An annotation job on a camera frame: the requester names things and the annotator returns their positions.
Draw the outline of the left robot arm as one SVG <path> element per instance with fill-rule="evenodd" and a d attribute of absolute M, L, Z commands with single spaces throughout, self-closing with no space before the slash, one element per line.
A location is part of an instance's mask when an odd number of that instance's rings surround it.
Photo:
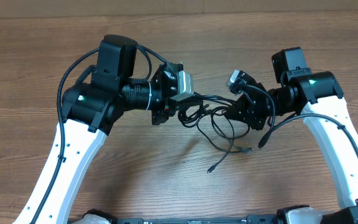
<path fill-rule="evenodd" d="M 98 56 L 70 88 L 59 86 L 58 124 L 40 177 L 17 223 L 66 223 L 91 161 L 113 124 L 131 110 L 148 110 L 152 124 L 166 122 L 194 94 L 193 77 L 181 63 L 162 60 L 156 72 L 134 78 L 137 53 L 154 52 L 121 35 L 106 35 Z"/>

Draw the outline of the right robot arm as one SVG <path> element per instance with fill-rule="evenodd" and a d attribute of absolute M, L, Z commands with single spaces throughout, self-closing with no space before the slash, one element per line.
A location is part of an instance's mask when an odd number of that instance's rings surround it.
<path fill-rule="evenodd" d="M 280 208 L 274 214 L 248 215 L 247 223 L 358 223 L 358 134 L 350 119 L 344 92 L 331 72 L 314 73 L 299 47 L 272 56 L 279 87 L 266 90 L 242 70 L 227 82 L 237 101 L 224 113 L 251 129 L 270 131 L 302 119 L 316 139 L 336 188 L 339 210 L 317 210 L 308 205 Z"/>

